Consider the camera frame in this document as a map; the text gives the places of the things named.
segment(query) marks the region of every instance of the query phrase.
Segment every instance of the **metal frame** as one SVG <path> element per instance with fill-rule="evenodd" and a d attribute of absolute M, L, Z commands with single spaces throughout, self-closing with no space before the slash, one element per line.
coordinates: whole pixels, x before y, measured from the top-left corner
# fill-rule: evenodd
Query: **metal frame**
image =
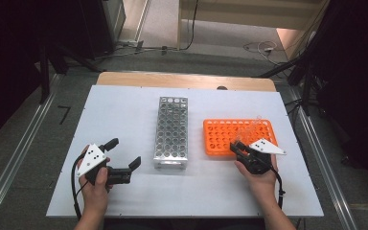
<path fill-rule="evenodd" d="M 8 165 L 0 176 L 0 205 L 11 186 L 17 171 L 22 165 L 23 159 L 28 153 L 29 147 L 33 139 L 35 138 L 35 135 L 37 134 L 40 125 L 50 108 L 50 105 L 52 104 L 52 101 L 57 93 L 58 86 L 61 83 L 62 79 L 63 75 L 54 75 L 51 82 L 52 93 L 48 96 L 48 99 L 45 101 L 45 103 L 38 106 L 31 122 L 29 123 L 25 133 L 22 136 L 22 139 L 17 145 L 16 150 L 13 152 Z"/>
<path fill-rule="evenodd" d="M 299 92 L 294 87 L 291 87 L 290 92 L 293 100 L 301 98 Z M 342 227 L 345 230 L 356 230 L 357 224 L 339 186 L 336 176 L 334 175 L 334 171 L 328 162 L 328 157 L 322 148 L 318 135 L 315 132 L 311 117 L 306 116 L 304 111 L 301 110 L 299 111 L 299 116 L 309 138 L 316 162 L 318 163 L 321 174 L 325 180 L 325 184 L 327 185 L 331 199 L 333 200 L 333 205 L 339 216 Z"/>

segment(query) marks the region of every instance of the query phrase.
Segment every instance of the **wrist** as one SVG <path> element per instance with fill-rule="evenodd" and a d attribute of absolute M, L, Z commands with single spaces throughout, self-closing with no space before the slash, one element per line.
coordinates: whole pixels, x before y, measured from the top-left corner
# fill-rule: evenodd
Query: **wrist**
<path fill-rule="evenodd" d="M 104 215 L 84 210 L 76 229 L 99 229 Z"/>
<path fill-rule="evenodd" d="M 273 204 L 277 205 L 276 196 L 274 195 L 260 195 L 256 196 L 256 200 L 262 208 L 270 207 Z"/>

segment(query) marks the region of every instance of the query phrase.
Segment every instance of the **table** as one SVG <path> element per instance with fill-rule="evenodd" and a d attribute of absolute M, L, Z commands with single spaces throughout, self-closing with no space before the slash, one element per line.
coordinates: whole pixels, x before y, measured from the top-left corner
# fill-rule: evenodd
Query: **table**
<path fill-rule="evenodd" d="M 169 81 L 170 88 L 154 87 L 157 83 L 167 86 Z M 222 84 L 233 90 L 214 90 Z M 237 89 L 245 88 L 245 84 L 252 88 L 259 88 L 261 84 L 262 89 L 269 92 Z M 212 89 L 199 89 L 202 85 Z M 126 167 L 138 155 L 142 156 L 142 165 L 133 173 L 130 184 L 116 185 L 109 194 L 108 217 L 258 217 L 261 211 L 245 179 L 233 165 L 234 158 L 211 158 L 204 153 L 202 121 L 259 115 L 271 121 L 279 147 L 288 152 L 286 156 L 277 157 L 287 192 L 285 213 L 296 217 L 323 216 L 287 112 L 274 89 L 270 80 L 102 73 L 98 85 L 92 87 L 88 96 L 47 216 L 75 215 L 70 185 L 72 163 L 86 144 L 100 145 L 118 137 L 120 145 L 107 154 L 111 158 L 110 165 Z M 184 171 L 157 170 L 152 164 L 160 96 L 189 99 L 189 161 Z M 239 109 L 239 104 L 248 106 Z"/>

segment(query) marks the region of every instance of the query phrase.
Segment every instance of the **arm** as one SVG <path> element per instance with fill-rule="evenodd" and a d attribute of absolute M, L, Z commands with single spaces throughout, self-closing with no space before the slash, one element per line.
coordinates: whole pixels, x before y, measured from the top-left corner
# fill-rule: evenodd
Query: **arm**
<path fill-rule="evenodd" d="M 108 202 L 108 193 L 105 188 L 106 180 L 107 168 L 103 167 L 97 174 L 95 186 L 88 182 L 82 188 L 84 209 L 75 230 L 94 230 L 100 227 Z M 80 185 L 83 186 L 86 182 L 85 176 L 81 176 Z"/>
<path fill-rule="evenodd" d="M 271 156 L 274 169 L 277 171 L 277 163 L 274 155 Z M 247 179 L 250 191 L 256 197 L 264 213 L 267 229 L 295 229 L 288 217 L 277 204 L 274 195 L 276 175 L 272 171 L 265 174 L 251 174 L 239 161 L 235 162 L 239 172 Z"/>

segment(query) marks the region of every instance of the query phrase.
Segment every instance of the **white table surface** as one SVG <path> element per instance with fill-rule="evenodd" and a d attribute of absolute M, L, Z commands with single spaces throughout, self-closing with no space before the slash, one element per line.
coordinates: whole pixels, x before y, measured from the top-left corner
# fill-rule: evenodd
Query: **white table surface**
<path fill-rule="evenodd" d="M 152 163 L 158 103 L 163 96 L 189 100 L 186 170 L 157 170 Z M 87 144 L 101 145 L 115 137 L 120 144 L 106 153 L 111 158 L 108 165 L 126 168 L 137 156 L 142 156 L 142 165 L 133 172 L 130 184 L 115 185 L 109 193 L 108 217 L 260 216 L 246 180 L 233 163 L 235 157 L 206 155 L 202 134 L 205 119 L 258 116 L 271 122 L 279 147 L 287 152 L 277 156 L 287 192 L 284 212 L 290 217 L 323 216 L 279 93 L 102 85 L 91 88 L 47 216 L 76 215 L 71 192 L 72 165 Z M 82 209 L 81 195 L 79 203 Z"/>

